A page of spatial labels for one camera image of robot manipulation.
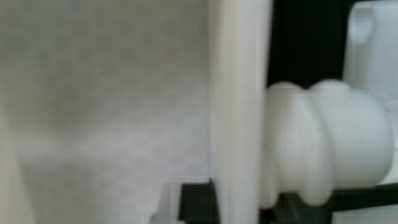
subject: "white bellows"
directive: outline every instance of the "white bellows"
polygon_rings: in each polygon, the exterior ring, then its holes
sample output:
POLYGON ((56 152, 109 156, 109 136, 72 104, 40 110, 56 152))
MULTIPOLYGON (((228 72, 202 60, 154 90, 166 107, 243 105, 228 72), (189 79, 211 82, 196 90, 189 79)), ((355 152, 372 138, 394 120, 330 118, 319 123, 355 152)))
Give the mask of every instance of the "white bellows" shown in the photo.
POLYGON ((0 223, 33 224, 33 212, 22 185, 15 152, 6 129, 6 119, 0 111, 0 223))
POLYGON ((392 162, 392 131, 376 99, 339 81, 275 84, 266 97, 260 207, 282 192, 308 205, 333 189, 374 186, 392 162))

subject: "gray textile background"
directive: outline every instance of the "gray textile background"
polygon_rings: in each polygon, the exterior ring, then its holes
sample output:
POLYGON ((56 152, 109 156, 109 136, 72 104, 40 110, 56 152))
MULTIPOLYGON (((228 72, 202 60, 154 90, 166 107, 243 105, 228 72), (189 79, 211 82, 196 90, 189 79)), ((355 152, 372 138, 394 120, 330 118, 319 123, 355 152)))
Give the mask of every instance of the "gray textile background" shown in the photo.
POLYGON ((3 0, 0 98, 38 224, 145 224, 207 176, 207 2, 3 0))

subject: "white rod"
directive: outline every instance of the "white rod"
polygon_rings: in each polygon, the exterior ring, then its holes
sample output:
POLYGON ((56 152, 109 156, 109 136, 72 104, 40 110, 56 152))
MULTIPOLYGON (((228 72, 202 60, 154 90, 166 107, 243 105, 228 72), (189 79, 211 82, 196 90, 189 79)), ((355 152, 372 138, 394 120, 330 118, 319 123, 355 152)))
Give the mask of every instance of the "white rod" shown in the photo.
POLYGON ((211 1, 212 179, 221 224, 257 224, 271 0, 211 1))

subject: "white cylinder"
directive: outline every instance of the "white cylinder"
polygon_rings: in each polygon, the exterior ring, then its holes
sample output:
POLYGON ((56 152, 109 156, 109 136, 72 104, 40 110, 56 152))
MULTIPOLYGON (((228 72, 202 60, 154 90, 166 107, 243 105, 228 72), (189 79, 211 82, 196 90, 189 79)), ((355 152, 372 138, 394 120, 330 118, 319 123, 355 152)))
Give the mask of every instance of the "white cylinder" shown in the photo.
POLYGON ((310 90, 275 84, 266 102, 260 206, 273 206, 282 192, 296 192, 308 205, 321 205, 333 189, 374 186, 387 174, 387 112, 339 81, 323 81, 310 90))

